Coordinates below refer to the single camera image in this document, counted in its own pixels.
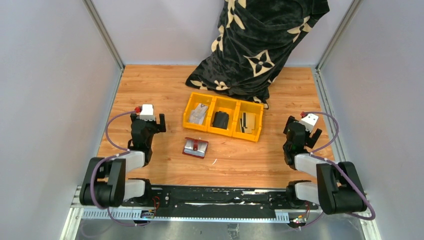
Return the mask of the yellow three-compartment bin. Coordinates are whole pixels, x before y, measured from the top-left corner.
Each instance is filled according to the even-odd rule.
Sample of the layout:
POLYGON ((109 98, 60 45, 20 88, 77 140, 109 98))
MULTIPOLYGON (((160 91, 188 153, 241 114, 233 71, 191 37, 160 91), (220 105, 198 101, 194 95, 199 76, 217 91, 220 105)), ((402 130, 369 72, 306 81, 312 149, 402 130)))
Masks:
POLYGON ((192 92, 183 113, 182 126, 257 142, 262 130, 262 104, 192 92))

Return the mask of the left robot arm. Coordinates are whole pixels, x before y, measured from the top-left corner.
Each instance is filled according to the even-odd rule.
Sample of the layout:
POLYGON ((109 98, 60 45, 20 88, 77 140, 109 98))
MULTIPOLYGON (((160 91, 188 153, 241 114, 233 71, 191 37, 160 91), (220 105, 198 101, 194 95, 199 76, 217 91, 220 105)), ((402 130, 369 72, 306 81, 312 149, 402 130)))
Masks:
POLYGON ((166 132, 165 114, 159 120, 152 116, 138 116, 128 112, 131 119, 131 138, 122 153, 90 159, 79 193, 84 206, 99 209, 119 207, 126 200, 134 200, 140 206, 149 206, 153 190, 146 178, 127 178, 127 173, 147 166, 152 158, 154 135, 166 132))

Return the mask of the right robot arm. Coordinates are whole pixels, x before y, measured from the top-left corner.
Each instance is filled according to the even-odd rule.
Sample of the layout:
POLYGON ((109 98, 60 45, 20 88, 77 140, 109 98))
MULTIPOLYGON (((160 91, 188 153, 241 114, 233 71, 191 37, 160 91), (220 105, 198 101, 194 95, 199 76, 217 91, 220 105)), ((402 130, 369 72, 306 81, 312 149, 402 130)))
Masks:
POLYGON ((352 215, 369 210, 370 204, 352 162, 334 162, 308 151, 322 133, 321 129, 314 129, 318 119, 315 112, 303 113, 300 120, 289 116, 284 126, 286 141, 282 151, 285 163, 316 179, 316 183, 291 181, 286 188, 286 204, 298 209, 305 202, 313 203, 327 215, 352 215))

